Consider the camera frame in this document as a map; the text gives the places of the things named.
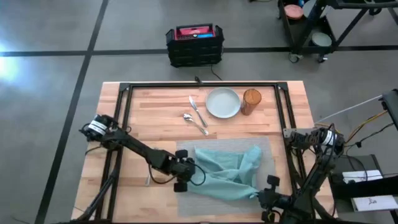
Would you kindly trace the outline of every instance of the concrete floor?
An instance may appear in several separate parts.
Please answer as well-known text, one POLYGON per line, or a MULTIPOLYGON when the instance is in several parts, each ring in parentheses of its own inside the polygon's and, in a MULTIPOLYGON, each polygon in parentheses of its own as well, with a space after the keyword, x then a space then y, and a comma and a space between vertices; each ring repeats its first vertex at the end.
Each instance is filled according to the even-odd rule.
MULTIPOLYGON (((100 10, 98 0, 0 1, 0 51, 86 50, 100 10)), ((328 15, 336 34, 354 10, 328 15)), ((286 47, 276 1, 110 0, 95 50, 164 49, 164 34, 182 24, 213 22, 224 29, 225 47, 286 47)), ((342 45, 398 44, 398 26, 383 10, 365 15, 342 45)), ((397 88, 397 51, 335 52, 323 64, 306 57, 297 64, 287 53, 225 53, 214 66, 223 80, 303 80, 314 120, 397 88)), ((0 223, 33 223, 49 175, 84 56, 0 57, 0 223)), ((167 55, 93 56, 86 73, 46 223, 70 218, 86 141, 77 131, 96 109, 106 81, 216 80, 208 67, 173 68, 167 55)), ((380 112, 369 104, 327 122, 348 134, 380 112)), ((391 122, 370 124, 359 138, 391 122)), ((394 163, 397 130, 389 128, 352 155, 375 154, 384 173, 394 163)), ((393 223, 388 212, 340 213, 346 220, 393 223)))

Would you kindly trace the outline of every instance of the wooden table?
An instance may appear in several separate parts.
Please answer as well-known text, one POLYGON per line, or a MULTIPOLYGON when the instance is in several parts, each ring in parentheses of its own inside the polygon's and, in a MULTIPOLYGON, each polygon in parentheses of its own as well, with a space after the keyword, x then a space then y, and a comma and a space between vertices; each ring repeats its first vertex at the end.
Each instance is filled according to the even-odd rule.
MULTIPOLYGON (((287 83, 297 127, 313 127, 303 82, 287 83)), ((113 116, 118 89, 119 83, 103 83, 97 107, 98 114, 113 116)), ((218 119, 207 112, 205 98, 212 89, 207 87, 134 89, 128 122, 132 128, 130 134, 150 147, 165 149, 169 152, 175 152, 177 141, 267 136, 275 161, 276 175, 280 177, 280 192, 290 195, 292 190, 289 170, 274 89, 272 87, 256 87, 262 94, 262 101, 252 115, 244 116, 239 112, 230 119, 218 119), (204 136, 196 127, 187 124, 182 118, 182 114, 190 113, 196 121, 200 122, 190 106, 189 95, 193 96, 202 116, 208 123, 208 136, 204 136)), ((233 89, 242 99, 242 95, 248 87, 234 87, 233 89)), ((283 95, 281 98, 285 120, 289 127, 283 95)), ((121 110, 120 118, 123 117, 123 111, 124 108, 121 110)), ((90 143, 88 147, 96 145, 98 144, 90 143)), ((105 150, 101 149, 86 156, 76 196, 76 208, 85 209, 98 193, 105 157, 105 150)), ((308 173, 314 163, 314 155, 307 151, 303 155, 303 159, 308 173)), ((159 180, 169 178, 158 172, 154 172, 154 175, 159 180)), ((134 152, 124 149, 113 222, 261 222, 260 213, 179 217, 173 183, 158 185, 151 182, 150 186, 146 187, 147 176, 148 166, 145 160, 134 152)), ((331 213, 333 198, 327 181, 323 183, 317 194, 317 199, 331 213)), ((104 211, 107 211, 107 201, 106 199, 104 211)), ((74 209, 72 218, 78 217, 81 213, 78 209, 74 209)))

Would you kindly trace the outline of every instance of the metal stand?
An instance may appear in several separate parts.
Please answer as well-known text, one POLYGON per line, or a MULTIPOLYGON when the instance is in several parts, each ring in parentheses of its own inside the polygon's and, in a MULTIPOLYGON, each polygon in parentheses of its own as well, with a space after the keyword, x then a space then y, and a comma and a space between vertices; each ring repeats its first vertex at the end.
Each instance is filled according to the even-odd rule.
POLYGON ((301 18, 299 20, 290 20, 285 13, 284 7, 289 4, 296 4, 294 0, 278 0, 279 16, 284 24, 284 29, 289 40, 290 50, 289 60, 292 63, 297 63, 303 56, 303 54, 318 54, 317 62, 323 63, 327 60, 325 57, 327 54, 333 53, 337 50, 339 45, 342 43, 344 38, 359 22, 359 20, 369 11, 370 15, 376 15, 380 13, 381 8, 389 7, 389 11, 393 16, 394 20, 398 24, 398 16, 393 7, 398 7, 398 2, 377 2, 374 4, 368 3, 351 3, 345 2, 344 0, 317 0, 311 13, 307 18, 301 18), (325 17, 321 18, 323 10, 327 5, 334 9, 362 9, 359 14, 350 22, 348 27, 336 40, 328 19, 325 17), (312 30, 317 28, 322 33, 328 35, 331 39, 331 45, 329 47, 320 47, 311 45, 309 41, 312 30))

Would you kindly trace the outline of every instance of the knife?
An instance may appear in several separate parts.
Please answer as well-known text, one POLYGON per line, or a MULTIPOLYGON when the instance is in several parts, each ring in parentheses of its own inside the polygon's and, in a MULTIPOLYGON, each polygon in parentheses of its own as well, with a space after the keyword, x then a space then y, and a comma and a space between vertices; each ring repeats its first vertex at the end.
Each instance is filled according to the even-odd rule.
POLYGON ((191 96, 189 96, 189 102, 191 103, 191 105, 192 105, 192 108, 197 112, 197 114, 198 114, 198 116, 199 116, 199 118, 200 118, 200 121, 201 121, 201 123, 203 124, 203 127, 207 127, 207 123, 206 123, 206 121, 201 117, 201 115, 200 115, 200 113, 199 113, 199 110, 198 110, 198 108, 197 108, 197 105, 195 104, 195 102, 193 101, 193 99, 192 99, 192 97, 191 96))

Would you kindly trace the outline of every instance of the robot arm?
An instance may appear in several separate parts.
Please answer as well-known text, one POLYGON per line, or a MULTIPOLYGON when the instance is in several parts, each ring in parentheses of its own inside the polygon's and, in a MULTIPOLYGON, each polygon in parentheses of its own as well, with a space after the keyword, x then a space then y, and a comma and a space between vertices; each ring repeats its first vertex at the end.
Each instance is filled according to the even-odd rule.
POLYGON ((312 198, 334 169, 335 161, 343 152, 345 141, 342 135, 325 128, 311 130, 310 133, 305 134, 290 131, 284 136, 286 143, 294 149, 306 150, 314 146, 316 161, 296 196, 275 192, 276 186, 279 185, 279 178, 268 176, 267 181, 272 187, 260 191, 258 195, 260 205, 265 210, 262 219, 266 223, 273 222, 269 220, 269 217, 272 217, 272 208, 277 207, 284 210, 279 223, 296 224, 313 220, 315 217, 313 217, 312 198), (324 151, 321 150, 322 146, 326 146, 324 151))
POLYGON ((96 115, 80 132, 87 137, 87 141, 99 141, 109 150, 127 147, 142 156, 153 169, 176 177, 178 182, 185 184, 175 185, 176 192, 186 191, 186 182, 195 174, 195 163, 192 158, 187 158, 186 150, 173 155, 165 150, 152 149, 119 128, 117 121, 108 115, 96 115))

